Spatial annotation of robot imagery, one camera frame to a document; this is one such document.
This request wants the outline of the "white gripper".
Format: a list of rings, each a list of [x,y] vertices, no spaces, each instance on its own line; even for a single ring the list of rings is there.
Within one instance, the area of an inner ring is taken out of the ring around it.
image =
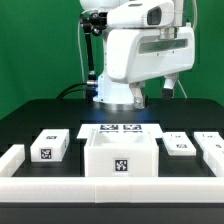
[[[145,107],[144,83],[166,76],[162,98],[174,97],[177,72],[189,70],[195,60],[195,38],[191,27],[178,29],[174,39],[160,40],[159,29],[114,29],[107,39],[107,72],[113,82],[130,84],[134,107]]]

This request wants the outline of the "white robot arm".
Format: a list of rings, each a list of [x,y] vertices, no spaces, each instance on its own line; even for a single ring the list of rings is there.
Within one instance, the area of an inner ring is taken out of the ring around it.
[[[193,67],[195,27],[185,19],[186,0],[79,0],[86,35],[103,37],[104,70],[93,101],[110,110],[142,109],[149,79],[164,77],[166,97],[180,72]]]

